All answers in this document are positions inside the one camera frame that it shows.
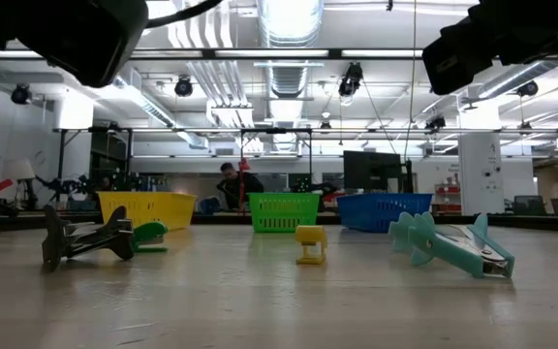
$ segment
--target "ceiling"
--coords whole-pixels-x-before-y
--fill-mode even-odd
[[[152,16],[161,13],[166,1],[148,1]],[[418,0],[417,14],[412,1],[394,1],[393,11],[385,10],[386,2],[325,0],[317,47],[319,48],[424,48],[438,38],[439,30],[455,24],[471,4],[477,0]],[[254,0],[232,0],[231,36],[239,48],[256,48],[260,44],[258,19],[254,16]],[[11,48],[22,48],[19,43],[11,43]],[[168,38],[168,28],[157,28],[141,37],[139,48],[173,48]],[[324,66],[311,68],[305,95],[313,98],[304,102],[301,120],[296,126],[307,125],[317,128],[323,120],[323,111],[330,113],[331,126],[337,127],[385,127],[407,128],[410,115],[422,126],[430,113],[424,109],[441,97],[430,93],[430,85],[421,61],[385,60],[362,61],[364,82],[348,107],[341,107],[337,96],[337,82],[344,75],[350,61],[319,60]],[[179,75],[191,72],[184,61],[131,61],[127,68],[136,69],[143,77],[142,90],[157,100],[165,110],[186,127],[210,127],[206,119],[207,98],[195,79],[194,93],[190,97],[176,98],[173,88]],[[476,76],[474,84],[481,84],[503,75],[511,67],[496,63]],[[264,69],[254,67],[254,61],[239,61],[238,71],[244,84],[249,102],[252,103],[253,119],[262,125],[271,118],[268,113],[268,92],[264,80]],[[34,83],[35,93],[48,98],[62,93],[62,88],[72,87],[96,99],[101,106],[97,117],[111,118],[122,126],[143,127],[148,125],[148,116],[135,104],[121,98],[105,96],[100,90],[80,86],[69,74],[58,68],[49,67],[40,61],[1,61],[0,80],[5,83],[6,75],[18,73],[54,73],[64,77],[62,83]],[[535,97],[524,98],[520,104],[517,96],[502,96],[496,99],[499,116],[504,127],[516,127],[523,119],[558,110],[558,69],[535,79],[540,92]],[[457,109],[442,111],[448,127],[455,125]],[[558,117],[548,119],[540,128],[558,128]],[[173,137],[165,135],[143,135],[148,140],[160,141]],[[536,140],[548,142],[553,135],[543,135]]]

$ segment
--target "blue basket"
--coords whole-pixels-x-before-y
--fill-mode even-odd
[[[349,229],[386,233],[399,214],[429,211],[432,194],[360,194],[338,197],[341,224]]]

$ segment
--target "man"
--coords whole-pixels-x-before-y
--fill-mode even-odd
[[[225,199],[228,202],[229,209],[238,209],[240,204],[240,172],[236,171],[231,163],[221,165],[221,173],[223,179],[217,184],[217,189],[225,193]],[[252,174],[242,173],[244,179],[244,201],[248,202],[248,193],[262,193],[264,186]]]

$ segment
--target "plastic basket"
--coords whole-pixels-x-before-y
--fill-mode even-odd
[[[184,229],[191,224],[195,196],[156,192],[99,192],[103,220],[113,211],[126,207],[126,214],[139,227],[149,222],[161,222],[169,230]]]
[[[402,212],[429,211],[432,194],[360,194],[337,198],[341,224],[349,229],[386,233]]]
[[[251,193],[249,206],[256,233],[294,233],[299,225],[315,225],[318,194]]]

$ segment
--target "white pillar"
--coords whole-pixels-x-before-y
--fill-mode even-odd
[[[55,101],[55,127],[71,129],[67,134],[68,142],[64,150],[63,178],[89,175],[92,134],[79,133],[74,129],[86,129],[92,126],[94,119],[93,101],[76,91],[69,91],[61,100]]]
[[[498,129],[498,108],[487,104],[461,111],[460,128]],[[503,213],[503,175],[501,142],[496,133],[471,133],[459,137],[460,193],[462,214]]]

